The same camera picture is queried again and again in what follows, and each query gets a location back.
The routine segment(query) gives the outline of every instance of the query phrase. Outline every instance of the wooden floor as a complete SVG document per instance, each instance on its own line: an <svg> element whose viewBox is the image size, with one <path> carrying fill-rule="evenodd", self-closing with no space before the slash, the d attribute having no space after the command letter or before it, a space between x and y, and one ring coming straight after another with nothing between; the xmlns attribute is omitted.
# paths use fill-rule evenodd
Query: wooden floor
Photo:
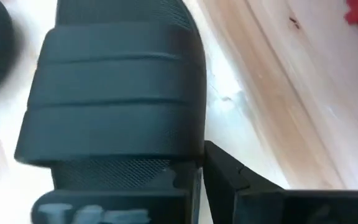
<svg viewBox="0 0 358 224"><path fill-rule="evenodd" d="M206 138L284 188L358 189L358 27L344 1L185 2L208 60ZM28 223L52 182L12 155L56 0L4 4L23 41L0 87L0 223Z"/></svg>

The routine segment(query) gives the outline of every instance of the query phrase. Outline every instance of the textured strap surface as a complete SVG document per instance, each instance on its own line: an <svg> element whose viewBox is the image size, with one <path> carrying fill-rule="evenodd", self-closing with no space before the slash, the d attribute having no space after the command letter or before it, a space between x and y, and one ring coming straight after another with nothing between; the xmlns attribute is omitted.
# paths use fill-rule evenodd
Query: textured strap surface
<svg viewBox="0 0 358 224"><path fill-rule="evenodd" d="M182 28L56 28L45 39L16 158L201 157L203 59L200 41Z"/></svg>
<svg viewBox="0 0 358 224"><path fill-rule="evenodd" d="M160 22L197 31L181 0L59 0L57 25Z"/></svg>

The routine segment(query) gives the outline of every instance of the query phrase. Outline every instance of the black rubber strap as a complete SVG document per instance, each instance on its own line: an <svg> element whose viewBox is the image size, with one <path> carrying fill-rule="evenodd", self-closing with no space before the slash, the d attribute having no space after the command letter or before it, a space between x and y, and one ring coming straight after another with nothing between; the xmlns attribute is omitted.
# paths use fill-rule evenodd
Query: black rubber strap
<svg viewBox="0 0 358 224"><path fill-rule="evenodd" d="M16 159L201 157L206 74L202 45L192 47L199 43L185 29L143 22L50 32Z"/></svg>
<svg viewBox="0 0 358 224"><path fill-rule="evenodd" d="M182 0L58 0L56 25L160 22L197 32Z"/></svg>
<svg viewBox="0 0 358 224"><path fill-rule="evenodd" d="M182 60L204 68L203 46L196 34L155 22L57 26L45 38L39 66L135 58Z"/></svg>

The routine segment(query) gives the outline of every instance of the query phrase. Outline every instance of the light wood surface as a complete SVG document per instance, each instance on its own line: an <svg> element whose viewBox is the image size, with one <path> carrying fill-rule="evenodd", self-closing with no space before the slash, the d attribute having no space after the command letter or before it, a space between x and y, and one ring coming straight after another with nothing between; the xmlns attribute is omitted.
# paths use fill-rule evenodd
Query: light wood surface
<svg viewBox="0 0 358 224"><path fill-rule="evenodd" d="M0 87L0 223L28 223L50 172L12 157L56 0L3 2L21 53ZM358 189L358 27L344 1L185 2L207 56L206 138L284 188Z"/></svg>

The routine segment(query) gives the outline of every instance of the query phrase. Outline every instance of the wooden plank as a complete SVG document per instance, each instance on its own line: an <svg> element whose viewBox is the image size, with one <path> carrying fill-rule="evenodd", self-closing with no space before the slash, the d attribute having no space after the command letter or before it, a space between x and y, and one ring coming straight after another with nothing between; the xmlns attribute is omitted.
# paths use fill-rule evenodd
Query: wooden plank
<svg viewBox="0 0 358 224"><path fill-rule="evenodd" d="M264 148L252 125L247 93L241 87L236 67L222 51L196 1L185 1L200 30L207 58L208 102L206 139L214 141L232 156L269 180L289 187L274 154Z"/></svg>
<svg viewBox="0 0 358 224"><path fill-rule="evenodd" d="M358 28L344 1L247 0L348 189L358 189Z"/></svg>
<svg viewBox="0 0 358 224"><path fill-rule="evenodd" d="M290 187L343 188L308 111L254 11L243 0L198 2L211 21L210 29L233 61L254 130L263 148L274 153Z"/></svg>

